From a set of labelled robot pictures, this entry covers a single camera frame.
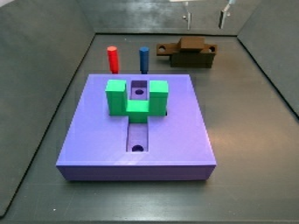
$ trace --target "brown wooden block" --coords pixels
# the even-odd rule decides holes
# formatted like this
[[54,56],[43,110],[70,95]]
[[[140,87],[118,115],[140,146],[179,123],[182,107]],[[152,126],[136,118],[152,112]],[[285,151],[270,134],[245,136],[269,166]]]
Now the brown wooden block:
[[158,44],[156,45],[156,56],[170,56],[179,52],[178,44]]
[[204,48],[203,37],[182,37],[179,50],[182,52],[199,52]]

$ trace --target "table surface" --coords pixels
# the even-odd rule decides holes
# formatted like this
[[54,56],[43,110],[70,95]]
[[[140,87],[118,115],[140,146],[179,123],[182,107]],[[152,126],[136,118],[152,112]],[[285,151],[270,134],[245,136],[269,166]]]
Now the table surface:
[[[184,71],[155,56],[155,45],[179,38],[96,36],[3,222],[299,221],[297,117],[237,38],[207,37],[219,45],[212,69]],[[123,74],[140,74],[138,49],[148,46],[151,74],[191,75],[218,159],[208,181],[68,182],[58,171],[88,74],[108,72],[110,45]]]

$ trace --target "hole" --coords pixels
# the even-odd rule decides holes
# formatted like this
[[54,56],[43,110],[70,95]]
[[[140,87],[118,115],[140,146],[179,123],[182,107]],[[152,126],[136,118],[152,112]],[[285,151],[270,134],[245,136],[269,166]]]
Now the hole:
[[211,47],[210,47],[210,52],[211,52],[211,53],[215,53],[215,50],[217,50],[215,47],[211,46]]
[[144,147],[142,145],[135,145],[132,151],[144,151]]
[[164,53],[164,51],[166,51],[166,48],[164,48],[163,45],[160,45],[160,46],[159,46],[159,53]]
[[138,90],[135,91],[135,93],[136,93],[138,95],[142,95],[142,94],[144,93],[144,90],[143,90],[143,89],[138,89]]

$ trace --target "gray wall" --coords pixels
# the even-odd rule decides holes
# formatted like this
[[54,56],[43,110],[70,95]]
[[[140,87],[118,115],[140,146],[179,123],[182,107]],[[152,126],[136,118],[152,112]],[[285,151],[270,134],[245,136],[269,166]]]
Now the gray wall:
[[227,0],[191,1],[191,30],[183,20],[183,3],[170,0],[78,0],[95,32],[99,33],[196,33],[238,35],[261,0],[238,0],[225,29],[219,29],[221,11]]
[[238,38],[299,115],[298,9],[298,0],[265,0]]
[[94,35],[75,0],[0,8],[0,216]]

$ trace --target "purple platform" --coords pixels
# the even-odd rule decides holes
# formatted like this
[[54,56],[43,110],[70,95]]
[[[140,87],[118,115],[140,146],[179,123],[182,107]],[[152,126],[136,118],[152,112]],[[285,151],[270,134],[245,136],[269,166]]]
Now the purple platform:
[[[127,80],[128,92],[131,81],[168,81],[167,116],[148,117],[143,152],[127,151],[128,118],[108,115],[111,79]],[[217,160],[190,75],[91,74],[56,166],[67,180],[207,179]]]

